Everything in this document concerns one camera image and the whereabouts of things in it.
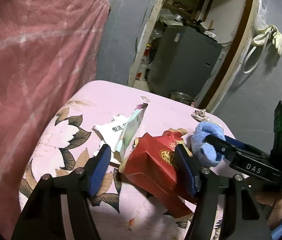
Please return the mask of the person's hand holding gripper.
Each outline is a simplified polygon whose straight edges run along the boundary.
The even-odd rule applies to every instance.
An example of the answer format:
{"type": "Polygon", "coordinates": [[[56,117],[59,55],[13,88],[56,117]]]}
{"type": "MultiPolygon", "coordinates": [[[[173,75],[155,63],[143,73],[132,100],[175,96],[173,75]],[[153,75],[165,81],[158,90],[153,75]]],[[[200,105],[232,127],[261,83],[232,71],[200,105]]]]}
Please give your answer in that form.
{"type": "Polygon", "coordinates": [[[282,192],[281,193],[264,193],[255,192],[255,198],[260,204],[269,205],[272,207],[269,218],[267,219],[268,226],[274,230],[282,220],[282,192]]]}

